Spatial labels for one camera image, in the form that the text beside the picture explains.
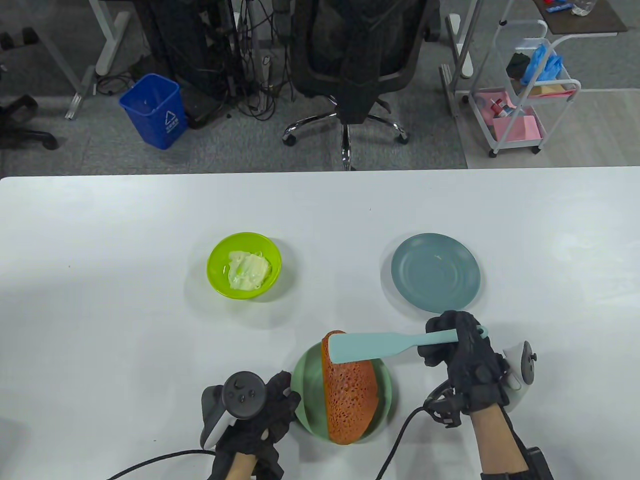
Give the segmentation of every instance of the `light blue spatula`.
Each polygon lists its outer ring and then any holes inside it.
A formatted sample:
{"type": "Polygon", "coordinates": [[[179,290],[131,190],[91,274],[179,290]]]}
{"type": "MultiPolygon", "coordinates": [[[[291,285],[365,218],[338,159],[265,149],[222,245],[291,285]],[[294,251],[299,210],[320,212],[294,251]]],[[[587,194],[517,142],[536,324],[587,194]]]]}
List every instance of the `light blue spatula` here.
{"type": "MultiPolygon", "coordinates": [[[[479,325],[478,330],[484,339],[489,335],[489,331],[484,326],[479,325]]],[[[443,330],[422,335],[337,333],[329,337],[329,358],[335,364],[347,364],[397,355],[418,345],[437,345],[457,341],[458,332],[456,330],[443,330]]]]}

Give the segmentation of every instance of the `blue trash can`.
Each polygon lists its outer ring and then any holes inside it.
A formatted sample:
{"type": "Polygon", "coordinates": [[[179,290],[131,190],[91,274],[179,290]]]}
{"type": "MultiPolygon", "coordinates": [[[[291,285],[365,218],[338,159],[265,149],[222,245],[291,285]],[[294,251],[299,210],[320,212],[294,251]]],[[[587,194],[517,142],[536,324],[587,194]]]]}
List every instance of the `blue trash can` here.
{"type": "Polygon", "coordinates": [[[142,140],[168,149],[187,128],[180,86],[156,74],[142,77],[120,99],[142,140]]]}

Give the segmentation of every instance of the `green plate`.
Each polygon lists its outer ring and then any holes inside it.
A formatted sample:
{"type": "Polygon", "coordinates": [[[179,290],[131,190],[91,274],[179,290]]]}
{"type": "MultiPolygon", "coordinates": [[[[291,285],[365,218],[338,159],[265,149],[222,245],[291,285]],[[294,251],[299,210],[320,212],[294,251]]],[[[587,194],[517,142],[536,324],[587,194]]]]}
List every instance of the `green plate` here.
{"type": "MultiPolygon", "coordinates": [[[[371,360],[371,362],[378,382],[378,409],[359,442],[384,426],[385,419],[391,409],[392,385],[389,370],[380,359],[371,360]]],[[[300,405],[296,409],[298,421],[312,435],[330,442],[324,404],[321,343],[312,346],[298,360],[291,376],[291,390],[298,392],[302,397],[300,405]]]]}
{"type": "Polygon", "coordinates": [[[243,232],[231,235],[216,245],[207,262],[207,278],[212,287],[225,297],[235,300],[247,300],[262,295],[269,290],[278,280],[282,269],[280,250],[272,240],[264,235],[252,232],[243,232]],[[271,265],[271,270],[264,279],[262,286],[257,290],[246,292],[234,290],[229,285],[229,252],[249,252],[262,255],[271,265]]]}

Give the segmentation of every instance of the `black glove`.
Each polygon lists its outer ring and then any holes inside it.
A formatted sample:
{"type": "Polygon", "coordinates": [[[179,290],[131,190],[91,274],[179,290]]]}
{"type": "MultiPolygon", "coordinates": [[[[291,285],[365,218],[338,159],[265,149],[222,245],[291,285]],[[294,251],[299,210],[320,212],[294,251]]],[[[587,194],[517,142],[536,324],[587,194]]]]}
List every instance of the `black glove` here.
{"type": "Polygon", "coordinates": [[[278,452],[273,444],[289,431],[295,419],[300,395],[283,392],[291,386],[291,373],[282,371],[267,382],[267,401],[258,415],[249,420],[238,420],[227,427],[216,444],[211,479],[223,480],[236,453],[255,455],[258,463],[253,470],[259,480],[279,480],[282,469],[278,465],[278,452]]]}
{"type": "Polygon", "coordinates": [[[435,367],[440,362],[447,364],[449,383],[456,395],[463,396],[462,413],[465,414],[484,410],[495,403],[509,404],[509,397],[500,384],[508,368],[506,361],[493,351],[489,338],[480,337],[478,325],[473,315],[449,310],[430,319],[426,331],[456,329],[458,343],[418,347],[418,355],[424,358],[428,367],[435,367]]]}

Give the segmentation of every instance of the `brown crust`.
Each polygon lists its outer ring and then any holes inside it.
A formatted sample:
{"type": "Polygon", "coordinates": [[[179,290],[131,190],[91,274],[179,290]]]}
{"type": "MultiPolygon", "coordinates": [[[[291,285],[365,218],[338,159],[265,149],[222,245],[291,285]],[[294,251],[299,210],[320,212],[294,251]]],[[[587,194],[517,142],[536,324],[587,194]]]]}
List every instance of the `brown crust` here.
{"type": "Polygon", "coordinates": [[[324,401],[329,438],[339,445],[359,440],[378,407],[378,382],[370,360],[334,365],[329,358],[329,337],[322,340],[324,401]]]}

